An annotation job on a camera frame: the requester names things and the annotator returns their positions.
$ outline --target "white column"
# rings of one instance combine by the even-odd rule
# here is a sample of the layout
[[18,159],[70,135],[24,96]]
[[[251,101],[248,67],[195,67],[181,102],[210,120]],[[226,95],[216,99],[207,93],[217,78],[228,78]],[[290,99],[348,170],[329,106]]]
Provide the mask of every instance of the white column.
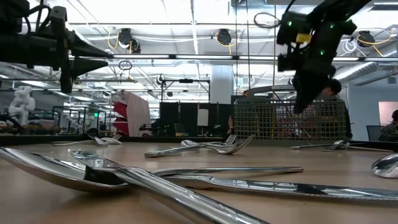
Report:
[[234,91],[232,66],[212,66],[210,76],[210,103],[230,104]]

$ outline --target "table surface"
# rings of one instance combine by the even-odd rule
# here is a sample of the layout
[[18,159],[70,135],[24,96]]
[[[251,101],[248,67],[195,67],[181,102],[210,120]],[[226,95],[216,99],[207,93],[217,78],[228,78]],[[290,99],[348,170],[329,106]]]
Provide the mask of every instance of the table surface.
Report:
[[[233,156],[201,149],[174,156],[144,158],[144,153],[178,144],[126,142],[122,146],[93,144],[53,147],[48,144],[14,147],[57,159],[75,161],[71,150],[97,153],[125,166],[147,170],[168,167],[302,166],[296,174],[236,174],[238,179],[272,180],[309,184],[343,185],[398,190],[397,179],[383,179],[370,171],[371,164],[386,152],[290,150],[287,147],[248,146]],[[190,223],[155,201],[131,191],[124,194],[93,195],[59,187],[40,180],[0,159],[1,223]],[[270,223],[397,223],[398,203],[368,203],[278,197],[255,193],[197,190],[232,207]]]

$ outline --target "yellow cable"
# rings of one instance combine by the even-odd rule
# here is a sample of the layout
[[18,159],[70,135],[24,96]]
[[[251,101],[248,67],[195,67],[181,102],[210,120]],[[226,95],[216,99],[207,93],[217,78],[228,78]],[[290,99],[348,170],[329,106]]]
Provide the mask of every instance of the yellow cable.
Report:
[[360,40],[359,37],[360,37],[361,35],[358,35],[358,36],[356,37],[356,39],[357,39],[359,42],[364,43],[364,44],[377,45],[377,44],[383,44],[383,43],[386,43],[387,41],[389,41],[389,40],[392,38],[392,33],[394,33],[394,30],[391,30],[391,34],[390,34],[390,36],[388,37],[387,40],[383,40],[383,41],[376,42],[376,43],[370,43],[370,42],[366,42],[366,41]]
[[118,47],[118,44],[119,44],[119,33],[118,33],[118,36],[116,37],[116,45],[114,47],[112,47],[111,42],[109,41],[110,37],[111,37],[111,31],[109,31],[109,33],[108,33],[108,45],[109,45],[110,48],[116,49]]
[[377,47],[375,45],[373,45],[373,48],[379,53],[380,56],[385,57],[379,49],[377,49]]
[[216,33],[216,41],[217,41],[217,43],[220,44],[220,45],[223,46],[223,47],[229,47],[229,55],[231,55],[231,54],[232,54],[232,52],[231,52],[231,47],[235,46],[236,43],[233,44],[233,45],[231,45],[231,44],[225,45],[225,44],[220,43],[220,42],[218,41],[217,37],[218,37],[218,33]]

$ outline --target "whiteboard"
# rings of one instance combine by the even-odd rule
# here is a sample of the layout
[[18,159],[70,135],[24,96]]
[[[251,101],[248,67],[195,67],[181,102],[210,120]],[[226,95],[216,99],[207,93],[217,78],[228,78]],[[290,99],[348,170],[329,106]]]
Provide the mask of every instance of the whiteboard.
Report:
[[198,109],[198,126],[208,126],[209,111],[207,109]]

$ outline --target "wire mesh basket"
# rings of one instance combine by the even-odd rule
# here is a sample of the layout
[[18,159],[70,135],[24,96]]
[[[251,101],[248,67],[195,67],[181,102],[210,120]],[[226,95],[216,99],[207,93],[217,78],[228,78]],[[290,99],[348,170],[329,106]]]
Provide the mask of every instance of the wire mesh basket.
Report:
[[317,99],[301,114],[293,114],[294,100],[256,96],[234,105],[235,134],[256,139],[331,141],[346,138],[345,103],[338,98]]

